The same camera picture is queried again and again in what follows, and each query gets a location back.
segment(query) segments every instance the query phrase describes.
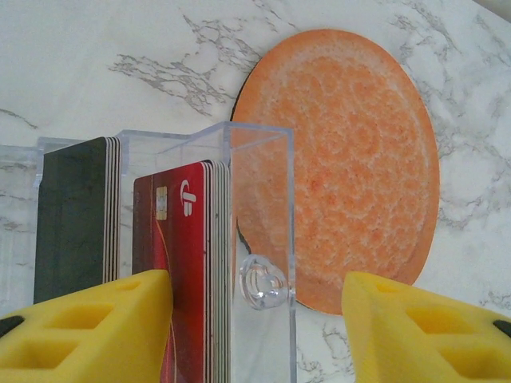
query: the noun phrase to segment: clear plastic box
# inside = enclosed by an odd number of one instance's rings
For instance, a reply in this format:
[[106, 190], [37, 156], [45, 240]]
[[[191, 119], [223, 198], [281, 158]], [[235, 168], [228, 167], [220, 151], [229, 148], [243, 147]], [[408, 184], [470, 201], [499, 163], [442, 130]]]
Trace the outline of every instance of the clear plastic box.
[[[292, 131], [225, 122], [192, 135], [122, 131], [117, 136], [122, 151], [120, 276], [131, 275], [133, 181], [200, 160], [229, 164], [235, 257], [232, 381], [296, 383]], [[36, 148], [0, 146], [0, 316], [33, 302], [44, 153], [78, 142], [41, 138]], [[256, 246], [244, 238], [244, 228], [253, 227], [267, 239], [258, 239]]]

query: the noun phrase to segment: yellow foam block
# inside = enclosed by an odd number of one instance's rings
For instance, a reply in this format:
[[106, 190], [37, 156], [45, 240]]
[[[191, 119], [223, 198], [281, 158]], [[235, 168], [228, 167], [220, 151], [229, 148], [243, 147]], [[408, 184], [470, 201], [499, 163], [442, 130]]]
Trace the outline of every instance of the yellow foam block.
[[359, 272], [344, 282], [343, 314], [358, 383], [511, 382], [500, 314]]
[[0, 381], [158, 382], [171, 313], [166, 270], [11, 313], [25, 320], [0, 338]]

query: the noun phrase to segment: orange foam disc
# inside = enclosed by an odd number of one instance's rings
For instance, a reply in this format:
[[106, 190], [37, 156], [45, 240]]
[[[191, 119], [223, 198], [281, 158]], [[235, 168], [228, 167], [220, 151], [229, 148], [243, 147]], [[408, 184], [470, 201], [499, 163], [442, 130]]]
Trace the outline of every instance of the orange foam disc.
[[[301, 303], [341, 314], [349, 270], [417, 279], [438, 215], [437, 146], [418, 91], [384, 49], [341, 30], [288, 38], [253, 69], [232, 120], [294, 129]], [[256, 174], [274, 161], [242, 166]], [[257, 187], [259, 198], [277, 198], [275, 185]], [[250, 217], [277, 212], [271, 201], [237, 209], [240, 222], [251, 222], [240, 230], [254, 253], [275, 249]]]

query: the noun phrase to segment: clear plastic latch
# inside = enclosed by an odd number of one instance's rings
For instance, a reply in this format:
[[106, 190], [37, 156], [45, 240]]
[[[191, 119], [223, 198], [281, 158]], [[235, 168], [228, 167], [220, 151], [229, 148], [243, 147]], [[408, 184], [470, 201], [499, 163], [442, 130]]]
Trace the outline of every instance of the clear plastic latch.
[[240, 271], [241, 294], [256, 310], [266, 310], [287, 301], [289, 289], [284, 273], [262, 255], [249, 255]]

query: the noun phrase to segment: stack of cards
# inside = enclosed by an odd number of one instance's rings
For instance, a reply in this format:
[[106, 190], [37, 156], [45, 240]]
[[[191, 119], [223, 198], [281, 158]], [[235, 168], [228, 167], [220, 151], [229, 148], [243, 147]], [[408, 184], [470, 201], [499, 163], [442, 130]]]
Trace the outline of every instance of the stack of cards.
[[34, 303], [117, 279], [120, 160], [110, 137], [45, 154]]
[[230, 175], [202, 161], [135, 181], [133, 273], [168, 268], [174, 308], [164, 383], [228, 383]]

